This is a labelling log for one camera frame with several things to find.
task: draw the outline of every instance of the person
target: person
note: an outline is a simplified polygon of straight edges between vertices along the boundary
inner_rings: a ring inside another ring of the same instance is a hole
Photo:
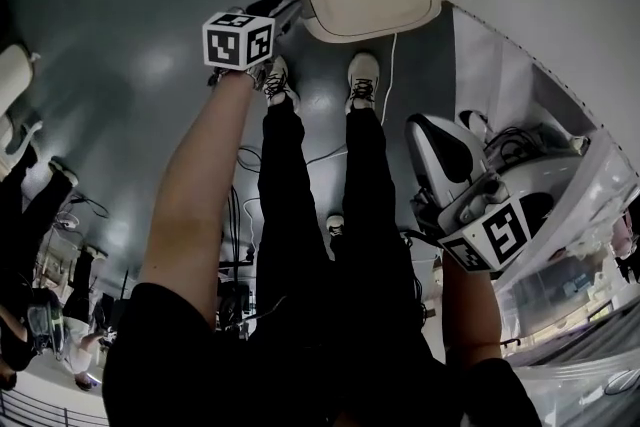
[[[27,323],[33,298],[33,270],[44,235],[61,205],[78,185],[77,177],[60,162],[51,160],[47,186],[22,212],[22,181],[38,161],[29,145],[20,161],[0,183],[0,230],[4,248],[0,257],[0,388],[15,387],[17,373],[36,355]]]
[[[93,383],[87,374],[93,351],[104,336],[102,330],[89,333],[91,320],[89,298],[91,265],[94,260],[105,260],[106,253],[95,247],[85,245],[76,261],[73,273],[73,292],[62,310],[64,317],[65,342],[62,351],[62,363],[73,374],[76,385],[83,391],[90,391]]]
[[[376,59],[358,54],[348,70],[337,265],[318,226],[300,99],[284,60],[275,60],[264,83],[259,77],[255,69],[224,75],[169,163],[140,281],[107,358],[110,424],[460,425],[466,413],[474,425],[540,425],[500,359],[488,275],[468,275],[445,257],[446,367],[421,334],[420,298],[395,225],[395,188],[374,110]],[[219,234],[252,87],[268,103],[258,181],[260,317],[249,341],[233,344],[213,333]],[[162,344],[150,344],[158,330]],[[146,377],[144,395],[133,368]]]

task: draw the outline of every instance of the shoe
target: shoe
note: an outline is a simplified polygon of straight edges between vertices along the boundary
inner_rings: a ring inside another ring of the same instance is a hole
[[[293,111],[297,114],[300,109],[300,97],[291,89],[287,79],[289,78],[289,70],[287,63],[282,56],[276,57],[273,63],[273,69],[264,82],[262,91],[267,96],[267,105],[272,107],[280,105],[287,97],[293,102]]]
[[[342,230],[344,230],[344,217],[339,214],[330,215],[327,218],[327,230],[329,230],[331,238],[342,235]]]
[[[360,52],[351,60],[348,75],[351,93],[345,112],[349,114],[352,109],[373,109],[380,82],[378,60],[367,52]]]
[[[51,169],[52,173],[55,173],[56,171],[58,171],[62,173],[64,176],[66,176],[67,179],[71,182],[72,187],[78,186],[78,177],[72,171],[70,171],[67,167],[62,165],[58,160],[51,159],[49,161],[49,169]]]
[[[85,244],[82,247],[82,251],[93,256],[94,260],[106,260],[107,257],[109,256],[107,253],[105,253],[104,251],[101,251],[97,247],[89,246],[87,244]]]

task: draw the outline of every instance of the concrete floor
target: concrete floor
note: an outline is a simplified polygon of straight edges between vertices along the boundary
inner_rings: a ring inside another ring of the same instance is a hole
[[[201,24],[216,11],[251,1],[9,0],[21,36],[42,56],[33,84],[12,115],[18,122],[34,115],[43,119],[37,138],[43,157],[62,157],[77,172],[79,190],[109,209],[108,221],[93,216],[86,206],[74,210],[86,240],[110,254],[99,282],[102,288],[119,288],[127,269],[137,274],[162,172],[208,94],[210,70],[202,63]],[[381,61],[382,98],[390,45],[390,38],[329,45],[302,27],[294,28],[283,42],[282,52],[303,101],[307,159],[344,143],[346,70],[356,51],[368,49]],[[445,10],[434,23],[398,39],[385,130],[401,226],[414,225],[408,200],[416,191],[404,121],[418,110],[451,116],[454,84],[452,19]],[[265,112],[265,100],[256,94],[244,144],[260,146]],[[338,157],[309,168],[322,225],[328,213],[340,208],[345,162]],[[27,194],[35,194],[45,178],[42,165],[30,176]],[[238,168],[235,185],[241,202],[257,195],[256,178]],[[257,203],[249,208],[256,216],[259,240],[260,209]],[[241,238],[248,247],[244,215]],[[424,251],[417,246],[417,252]],[[230,257],[228,246],[224,253]]]

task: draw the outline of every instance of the fiducial marker cube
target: fiducial marker cube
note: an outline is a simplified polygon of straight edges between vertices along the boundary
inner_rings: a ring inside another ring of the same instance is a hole
[[[202,26],[204,63],[246,70],[273,55],[275,20],[242,13],[216,13]]]

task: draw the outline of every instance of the white cable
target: white cable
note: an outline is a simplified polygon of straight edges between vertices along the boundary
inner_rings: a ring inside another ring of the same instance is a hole
[[[249,213],[249,210],[247,210],[247,205],[249,203],[252,203],[253,201],[260,201],[260,198],[258,197],[248,199],[242,204],[242,210],[244,210],[244,213],[249,217],[249,228],[251,229],[251,245],[253,246],[253,254],[255,255],[258,250],[255,243],[255,234],[253,233],[253,216]]]
[[[246,324],[247,322],[250,322],[250,321],[252,321],[252,320],[259,320],[259,319],[263,319],[263,318],[265,318],[267,315],[271,315],[274,311],[276,311],[276,309],[278,308],[278,306],[280,306],[280,303],[281,303],[282,301],[284,301],[286,298],[287,298],[287,296],[286,296],[286,295],[282,296],[282,297],[278,300],[278,302],[275,304],[275,306],[274,306],[273,308],[271,308],[269,311],[264,312],[264,313],[261,313],[261,314],[259,314],[259,315],[258,315],[258,314],[256,314],[256,315],[250,315],[250,316],[248,316],[248,317],[245,317],[245,318],[243,318],[242,320],[240,320],[240,321],[238,321],[238,322],[235,322],[234,324],[231,324],[231,325],[227,326],[227,327],[225,328],[225,330],[232,329],[232,328],[237,327],[237,326],[241,326],[242,324]]]
[[[393,43],[391,45],[391,70],[389,72],[389,87],[387,88],[387,94],[384,95],[384,103],[382,104],[382,121],[381,125],[384,126],[384,122],[386,120],[387,115],[387,102],[389,101],[389,94],[391,93],[391,88],[393,87],[393,68],[396,62],[396,43],[398,42],[398,33],[393,35]]]

